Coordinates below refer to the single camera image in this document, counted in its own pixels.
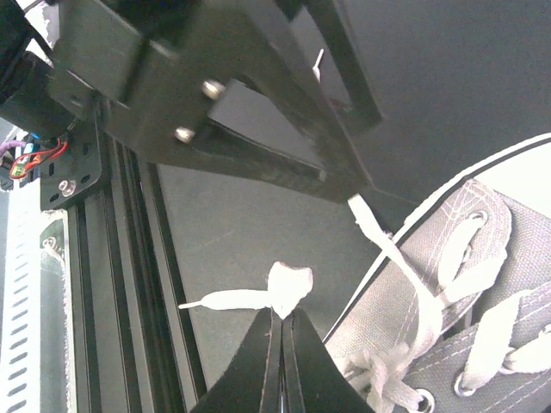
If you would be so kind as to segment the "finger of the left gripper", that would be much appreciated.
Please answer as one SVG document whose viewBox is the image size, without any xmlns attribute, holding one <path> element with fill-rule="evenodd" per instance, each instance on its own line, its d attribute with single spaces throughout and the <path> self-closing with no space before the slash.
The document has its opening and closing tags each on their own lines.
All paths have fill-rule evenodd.
<svg viewBox="0 0 551 413">
<path fill-rule="evenodd" d="M 301 133 L 364 133 L 382 121 L 339 1 L 243 1 L 257 47 L 241 80 Z"/>
</svg>

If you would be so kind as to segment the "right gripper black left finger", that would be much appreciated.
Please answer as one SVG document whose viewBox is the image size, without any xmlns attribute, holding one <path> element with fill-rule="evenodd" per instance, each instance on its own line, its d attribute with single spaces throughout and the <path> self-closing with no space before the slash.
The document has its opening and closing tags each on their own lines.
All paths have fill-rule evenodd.
<svg viewBox="0 0 551 413">
<path fill-rule="evenodd" d="M 278 412 L 282 321 L 258 312 L 228 368 L 192 409 L 194 412 Z"/>
</svg>

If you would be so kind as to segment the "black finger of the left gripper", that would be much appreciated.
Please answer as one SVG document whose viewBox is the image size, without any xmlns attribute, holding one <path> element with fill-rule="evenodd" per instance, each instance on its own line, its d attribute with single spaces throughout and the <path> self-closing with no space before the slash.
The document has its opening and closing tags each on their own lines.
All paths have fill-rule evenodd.
<svg viewBox="0 0 551 413">
<path fill-rule="evenodd" d="M 368 185 L 369 178 L 319 83 L 279 83 L 261 91 L 313 150 L 319 162 L 258 143 L 210 116 L 228 86 L 203 79 L 192 110 L 198 120 L 189 143 L 192 170 L 266 182 L 332 202 L 345 202 Z"/>
</svg>

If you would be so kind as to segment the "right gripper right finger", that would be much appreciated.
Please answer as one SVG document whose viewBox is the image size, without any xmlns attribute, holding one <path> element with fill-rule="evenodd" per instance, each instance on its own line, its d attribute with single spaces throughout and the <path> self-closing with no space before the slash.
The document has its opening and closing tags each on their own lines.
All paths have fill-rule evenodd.
<svg viewBox="0 0 551 413">
<path fill-rule="evenodd" d="M 306 312 L 296 309 L 282 324 L 284 412 L 370 412 L 338 371 Z"/>
</svg>

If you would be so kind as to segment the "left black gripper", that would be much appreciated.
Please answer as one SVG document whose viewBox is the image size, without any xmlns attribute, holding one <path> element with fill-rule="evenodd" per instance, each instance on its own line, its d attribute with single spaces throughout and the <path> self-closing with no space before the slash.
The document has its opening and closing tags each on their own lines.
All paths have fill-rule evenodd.
<svg viewBox="0 0 551 413">
<path fill-rule="evenodd" d="M 56 67 L 107 106 L 105 132 L 151 163 L 238 166 L 236 133 L 210 119 L 228 83 L 237 1 L 64 1 Z"/>
</svg>

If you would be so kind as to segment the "grey sneaker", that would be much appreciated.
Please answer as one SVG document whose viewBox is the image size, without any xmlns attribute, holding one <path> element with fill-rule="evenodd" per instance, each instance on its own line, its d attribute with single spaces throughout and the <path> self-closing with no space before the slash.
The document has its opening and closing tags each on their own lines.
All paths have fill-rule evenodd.
<svg viewBox="0 0 551 413">
<path fill-rule="evenodd" d="M 550 217 L 522 200 L 543 189 L 516 164 L 550 148 L 550 119 L 473 135 L 475 158 L 395 234 L 367 201 L 348 205 L 380 248 L 325 338 L 370 412 L 550 409 Z M 210 293 L 211 310 L 272 310 L 283 321 L 313 289 L 310 268 L 276 262 L 263 290 Z"/>
</svg>

